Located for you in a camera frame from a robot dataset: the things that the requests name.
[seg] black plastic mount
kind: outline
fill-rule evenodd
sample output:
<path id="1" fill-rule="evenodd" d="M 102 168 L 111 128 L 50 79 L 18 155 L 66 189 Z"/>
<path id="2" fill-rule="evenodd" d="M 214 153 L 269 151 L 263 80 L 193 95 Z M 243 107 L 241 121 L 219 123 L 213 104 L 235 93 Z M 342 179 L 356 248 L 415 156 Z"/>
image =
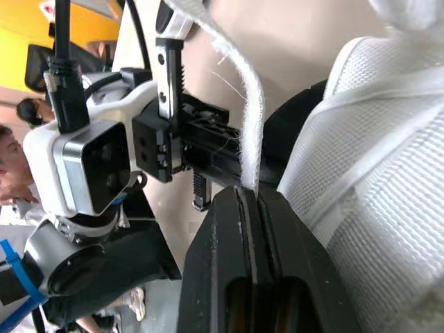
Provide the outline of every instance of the black plastic mount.
<path id="1" fill-rule="evenodd" d="M 225 188 L 185 260 L 178 333 L 358 333 L 326 250 L 272 189 Z"/>
<path id="2" fill-rule="evenodd" d="M 227 126 L 228 111 L 182 95 L 182 119 L 178 132 L 158 114 L 158 100 L 133 119 L 137 166 L 161 182 L 171 181 L 178 170 L 172 166 L 171 133 L 180 140 L 181 170 L 192 167 L 207 179 L 230 186 L 240 185 L 239 131 Z M 266 155 L 259 181 L 277 188 L 285 165 Z"/>

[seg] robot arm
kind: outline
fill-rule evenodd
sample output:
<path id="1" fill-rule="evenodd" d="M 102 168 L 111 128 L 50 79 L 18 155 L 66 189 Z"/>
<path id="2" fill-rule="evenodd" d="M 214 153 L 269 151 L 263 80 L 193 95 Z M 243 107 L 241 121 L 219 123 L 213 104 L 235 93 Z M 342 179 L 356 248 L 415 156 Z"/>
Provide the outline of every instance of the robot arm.
<path id="1" fill-rule="evenodd" d="M 56 1 L 56 15 L 66 2 Z M 128 82 L 132 92 L 85 112 L 80 76 L 63 42 L 49 62 L 46 83 L 58 121 L 24 141 L 43 208 L 51 213 L 26 244 L 43 276 L 35 286 L 50 297 L 76 292 L 94 278 L 97 244 L 115 224 L 113 203 L 130 184 L 131 171 L 170 182 L 192 168 L 193 204 L 211 211 L 187 254 L 178 332 L 358 332 L 327 253 L 274 191 L 285 166 L 263 156 L 260 182 L 271 189 L 258 198 L 242 189 L 239 133 L 227 126 L 228 112 L 182 93 L 183 41 L 171 37 L 184 37 L 191 24 L 175 25 L 180 28 L 174 33 L 169 19 L 180 16 L 164 3 L 161 8 L 157 84 L 122 69 L 113 80 Z M 58 24 L 66 21 L 56 16 L 56 46 L 66 34 Z M 212 204 L 211 181 L 228 186 Z M 90 265 L 91 274 L 78 280 L 77 267 Z"/>

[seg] person's leg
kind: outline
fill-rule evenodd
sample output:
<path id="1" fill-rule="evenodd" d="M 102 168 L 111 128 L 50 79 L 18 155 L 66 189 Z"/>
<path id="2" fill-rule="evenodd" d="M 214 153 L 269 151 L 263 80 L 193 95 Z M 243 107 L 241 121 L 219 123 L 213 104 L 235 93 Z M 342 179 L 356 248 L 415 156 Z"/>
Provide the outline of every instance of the person's leg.
<path id="1" fill-rule="evenodd" d="M 102 330 L 91 316 L 81 317 L 76 321 L 84 330 L 89 333 L 101 333 Z"/>
<path id="2" fill-rule="evenodd" d="M 121 306 L 128 306 L 135 313 L 137 321 L 141 321 L 146 315 L 145 291 L 140 287 L 127 291 L 108 305 L 105 312 L 107 309 Z"/>

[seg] white fabric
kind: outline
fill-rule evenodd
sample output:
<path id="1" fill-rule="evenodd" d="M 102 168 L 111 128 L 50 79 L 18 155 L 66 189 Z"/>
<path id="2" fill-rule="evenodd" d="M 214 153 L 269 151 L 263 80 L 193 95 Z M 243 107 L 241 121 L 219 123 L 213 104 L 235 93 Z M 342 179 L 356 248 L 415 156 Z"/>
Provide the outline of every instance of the white fabric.
<path id="1" fill-rule="evenodd" d="M 443 42 L 444 0 L 369 1 L 382 19 L 409 37 L 419 42 Z"/>
<path id="2" fill-rule="evenodd" d="M 444 332 L 444 49 L 411 36 L 344 47 L 279 186 L 365 333 Z"/>
<path id="3" fill-rule="evenodd" d="M 165 3 L 210 34 L 214 38 L 213 47 L 233 62 L 244 81 L 247 101 L 241 131 L 241 181 L 244 187 L 257 193 L 265 115 L 264 92 L 259 77 L 235 43 L 210 17 L 202 1 L 165 0 Z"/>

